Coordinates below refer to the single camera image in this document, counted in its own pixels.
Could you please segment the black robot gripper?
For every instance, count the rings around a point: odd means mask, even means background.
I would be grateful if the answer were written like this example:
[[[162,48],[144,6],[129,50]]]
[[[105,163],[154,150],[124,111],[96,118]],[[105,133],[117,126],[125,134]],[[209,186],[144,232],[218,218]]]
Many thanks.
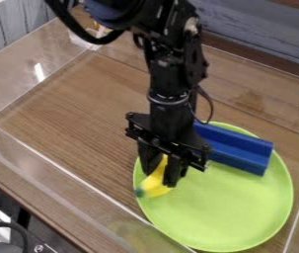
[[[202,171],[209,145],[193,129],[197,95],[160,98],[148,96],[149,112],[126,112],[125,136],[137,143],[142,172],[148,176],[162,156],[166,164],[162,185],[173,188],[188,167]]]

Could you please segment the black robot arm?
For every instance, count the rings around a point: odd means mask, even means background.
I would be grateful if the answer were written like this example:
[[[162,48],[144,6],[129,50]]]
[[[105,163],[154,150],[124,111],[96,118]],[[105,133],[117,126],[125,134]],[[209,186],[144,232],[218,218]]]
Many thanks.
[[[149,71],[149,111],[128,112],[125,135],[137,142],[142,172],[160,161],[161,184],[172,188],[186,170],[205,169],[210,145],[193,129],[196,100],[209,95],[200,87],[208,62],[201,51],[201,23],[188,0],[84,0],[93,21],[109,29],[93,37],[60,0],[45,0],[68,29],[86,42],[106,44],[124,32],[144,51]]]

